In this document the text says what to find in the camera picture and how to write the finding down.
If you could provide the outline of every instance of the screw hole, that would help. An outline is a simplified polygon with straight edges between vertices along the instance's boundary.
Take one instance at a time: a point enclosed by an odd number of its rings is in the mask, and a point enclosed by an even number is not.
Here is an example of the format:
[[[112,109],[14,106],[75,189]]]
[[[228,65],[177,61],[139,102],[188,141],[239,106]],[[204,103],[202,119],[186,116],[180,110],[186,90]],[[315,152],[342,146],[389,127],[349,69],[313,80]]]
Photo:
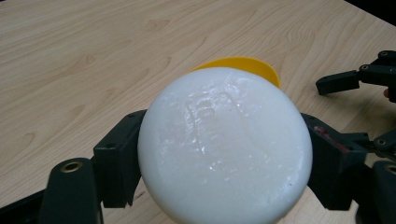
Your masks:
[[[378,139],[376,141],[379,145],[384,146],[387,142],[384,139]]]
[[[66,165],[64,165],[61,168],[61,171],[63,173],[72,173],[72,172],[75,172],[76,170],[78,170],[79,168],[81,168],[81,166],[82,166],[82,162],[72,161],[72,162],[69,162]]]

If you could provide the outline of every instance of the wood grain surface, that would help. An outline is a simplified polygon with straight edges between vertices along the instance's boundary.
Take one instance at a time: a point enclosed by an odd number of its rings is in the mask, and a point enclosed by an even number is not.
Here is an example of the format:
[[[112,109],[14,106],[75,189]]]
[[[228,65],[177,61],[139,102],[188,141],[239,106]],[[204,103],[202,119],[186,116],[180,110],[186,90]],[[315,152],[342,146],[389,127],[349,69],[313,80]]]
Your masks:
[[[7,0],[0,3],[0,206],[46,187],[57,163],[90,158],[125,115],[227,56],[271,64],[301,112],[372,138],[396,126],[384,87],[319,96],[315,82],[396,49],[396,27],[342,0]],[[368,163],[376,160],[368,158]],[[307,188],[279,221],[355,223]],[[144,183],[105,223],[174,223]]]

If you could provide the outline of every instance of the black bracket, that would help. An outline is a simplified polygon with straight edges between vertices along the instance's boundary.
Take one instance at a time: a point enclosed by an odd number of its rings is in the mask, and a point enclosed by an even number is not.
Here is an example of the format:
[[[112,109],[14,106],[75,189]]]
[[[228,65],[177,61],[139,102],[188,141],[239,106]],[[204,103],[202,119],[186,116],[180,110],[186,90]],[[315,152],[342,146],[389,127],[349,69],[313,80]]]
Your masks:
[[[318,93],[325,95],[358,89],[359,81],[388,87],[389,100],[396,103],[396,51],[383,50],[378,53],[375,61],[362,65],[359,71],[352,70],[322,77],[316,84]]]

